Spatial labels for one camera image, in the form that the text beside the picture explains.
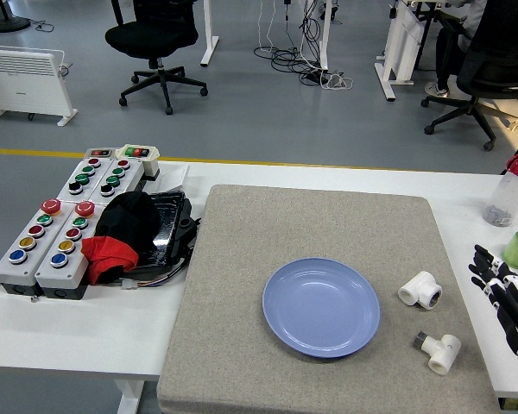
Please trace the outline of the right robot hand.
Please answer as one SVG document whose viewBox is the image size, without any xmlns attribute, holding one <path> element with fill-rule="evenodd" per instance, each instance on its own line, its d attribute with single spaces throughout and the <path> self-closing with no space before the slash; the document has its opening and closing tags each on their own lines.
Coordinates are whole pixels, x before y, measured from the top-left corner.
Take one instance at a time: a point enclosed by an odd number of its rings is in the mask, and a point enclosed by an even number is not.
<svg viewBox="0 0 518 414">
<path fill-rule="evenodd" d="M 518 356 L 518 275 L 509 265 L 480 245 L 474 247 L 471 282 L 479 287 L 496 310 L 507 344 Z"/>
</svg>

